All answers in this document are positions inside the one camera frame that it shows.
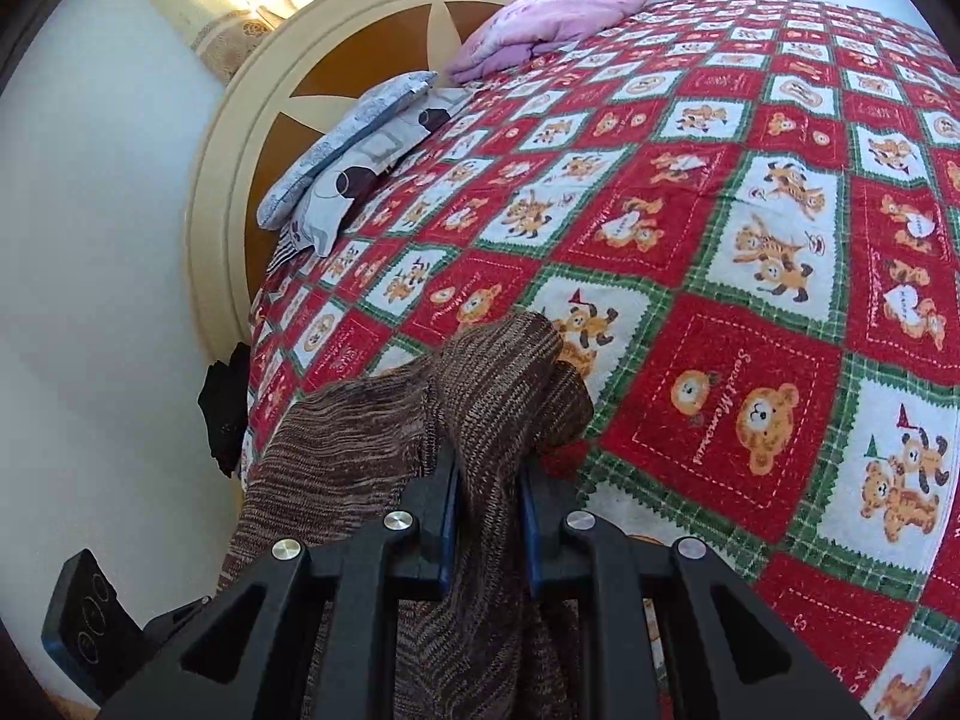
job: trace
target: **pillow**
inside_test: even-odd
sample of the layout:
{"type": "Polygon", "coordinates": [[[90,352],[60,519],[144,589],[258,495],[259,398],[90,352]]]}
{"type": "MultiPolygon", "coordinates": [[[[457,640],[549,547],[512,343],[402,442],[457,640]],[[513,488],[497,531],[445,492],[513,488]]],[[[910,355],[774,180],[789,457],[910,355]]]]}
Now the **pillow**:
{"type": "Polygon", "coordinates": [[[472,94],[466,89],[431,89],[322,170],[283,228],[267,273],[305,248],[329,256],[353,201],[367,199],[380,177],[459,113],[472,94]]]}
{"type": "Polygon", "coordinates": [[[363,93],[336,127],[310,146],[268,189],[256,209],[256,223],[265,230],[280,229],[321,170],[425,95],[436,78],[436,73],[417,70],[363,93]]]}

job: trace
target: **triangular cutout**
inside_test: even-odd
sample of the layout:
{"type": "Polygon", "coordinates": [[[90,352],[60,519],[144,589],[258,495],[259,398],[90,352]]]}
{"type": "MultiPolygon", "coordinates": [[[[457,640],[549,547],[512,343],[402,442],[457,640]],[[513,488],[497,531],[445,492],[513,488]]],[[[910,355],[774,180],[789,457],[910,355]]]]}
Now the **triangular cutout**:
{"type": "Polygon", "coordinates": [[[253,623],[256,623],[266,596],[266,586],[252,584],[248,587],[184,653],[181,667],[221,685],[231,683],[240,668],[253,623]]]}
{"type": "Polygon", "coordinates": [[[744,685],[753,685],[790,670],[790,654],[779,645],[723,584],[710,588],[710,597],[720,617],[733,665],[744,685]]]}

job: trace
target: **wooden headboard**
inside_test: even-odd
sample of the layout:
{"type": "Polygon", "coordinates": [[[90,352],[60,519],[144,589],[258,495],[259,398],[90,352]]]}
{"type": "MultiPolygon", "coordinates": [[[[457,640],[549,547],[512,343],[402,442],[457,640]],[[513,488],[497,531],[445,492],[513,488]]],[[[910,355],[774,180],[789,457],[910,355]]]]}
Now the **wooden headboard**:
{"type": "Polygon", "coordinates": [[[246,61],[200,144],[186,214],[191,299],[210,357],[250,340],[251,299],[277,240],[254,213],[272,183],[359,95],[400,73],[441,71],[509,1],[316,0],[246,61]]]}

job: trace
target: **folded pink blanket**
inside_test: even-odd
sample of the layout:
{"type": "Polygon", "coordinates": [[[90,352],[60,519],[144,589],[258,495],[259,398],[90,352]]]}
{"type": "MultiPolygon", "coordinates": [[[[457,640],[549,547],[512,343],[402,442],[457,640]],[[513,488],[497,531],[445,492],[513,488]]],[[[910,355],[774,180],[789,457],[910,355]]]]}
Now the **folded pink blanket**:
{"type": "Polygon", "coordinates": [[[448,74],[457,83],[522,64],[640,12],[647,0],[514,0],[467,38],[448,74]]]}

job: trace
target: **bed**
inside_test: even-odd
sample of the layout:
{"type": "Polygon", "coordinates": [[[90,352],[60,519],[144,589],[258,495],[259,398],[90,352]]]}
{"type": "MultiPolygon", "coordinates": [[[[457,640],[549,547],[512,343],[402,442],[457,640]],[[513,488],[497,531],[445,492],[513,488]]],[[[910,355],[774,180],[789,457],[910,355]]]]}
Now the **bed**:
{"type": "Polygon", "coordinates": [[[304,394],[542,312],[595,405],[551,471],[630,535],[707,541],[906,717],[960,640],[956,69],[857,8],[658,2],[493,76],[328,259],[264,280],[267,187],[506,1],[320,0],[227,90],[187,252],[210,354],[253,345],[246,484],[304,394]]]}

